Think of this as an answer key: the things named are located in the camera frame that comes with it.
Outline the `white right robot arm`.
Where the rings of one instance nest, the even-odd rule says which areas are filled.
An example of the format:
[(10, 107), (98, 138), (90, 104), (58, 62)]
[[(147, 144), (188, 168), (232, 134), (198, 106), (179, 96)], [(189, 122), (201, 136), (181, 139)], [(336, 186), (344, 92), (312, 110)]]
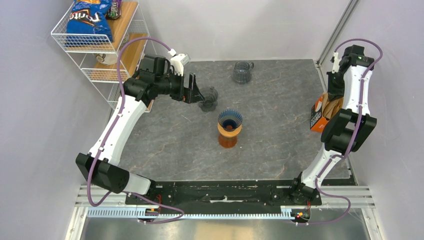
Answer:
[(337, 52), (328, 71), (327, 93), (322, 101), (337, 106), (321, 133), (321, 149), (311, 165), (295, 178), (289, 188), (289, 199), (296, 205), (311, 203), (318, 195), (324, 178), (351, 152), (356, 152), (377, 125), (370, 115), (368, 88), (375, 60), (365, 55), (365, 48), (348, 46), (342, 57)]

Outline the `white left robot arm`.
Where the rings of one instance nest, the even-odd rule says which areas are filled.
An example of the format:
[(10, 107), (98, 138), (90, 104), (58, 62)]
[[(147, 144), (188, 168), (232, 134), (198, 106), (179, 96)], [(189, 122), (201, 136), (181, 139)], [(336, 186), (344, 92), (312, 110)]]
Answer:
[(88, 153), (79, 153), (75, 163), (87, 180), (113, 193), (134, 192), (146, 194), (154, 181), (120, 168), (124, 146), (135, 124), (157, 96), (170, 96), (187, 104), (204, 100), (195, 74), (189, 74), (188, 87), (184, 86), (184, 66), (190, 61), (180, 53), (167, 60), (163, 56), (145, 55), (140, 68), (123, 82), (124, 96), (105, 130)]

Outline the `wooden ring dripper holder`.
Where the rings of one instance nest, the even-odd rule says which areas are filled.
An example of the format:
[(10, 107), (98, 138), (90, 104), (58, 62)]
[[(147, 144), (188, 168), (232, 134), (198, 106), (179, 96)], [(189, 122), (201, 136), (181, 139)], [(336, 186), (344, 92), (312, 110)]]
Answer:
[(240, 132), (242, 130), (242, 125), (240, 125), (239, 127), (235, 128), (235, 129), (226, 129), (226, 128), (222, 127), (220, 125), (220, 123), (218, 123), (217, 129), (218, 129), (218, 132), (220, 133), (220, 135), (222, 135), (223, 137), (233, 138), (233, 137), (236, 137), (240, 134)]

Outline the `blue plastic dripper cone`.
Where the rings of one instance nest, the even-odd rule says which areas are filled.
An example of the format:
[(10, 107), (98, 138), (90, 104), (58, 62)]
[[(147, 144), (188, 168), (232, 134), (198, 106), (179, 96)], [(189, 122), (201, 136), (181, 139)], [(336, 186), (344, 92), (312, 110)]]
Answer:
[(238, 128), (243, 123), (242, 115), (234, 109), (226, 109), (218, 116), (218, 123), (226, 129)]

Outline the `orange glass carafe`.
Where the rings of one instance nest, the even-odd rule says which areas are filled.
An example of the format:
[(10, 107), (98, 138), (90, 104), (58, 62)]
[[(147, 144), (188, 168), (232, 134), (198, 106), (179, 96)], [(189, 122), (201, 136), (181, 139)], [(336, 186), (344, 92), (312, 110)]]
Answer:
[(233, 148), (237, 144), (237, 141), (237, 136), (226, 137), (221, 134), (218, 136), (218, 142), (223, 148)]

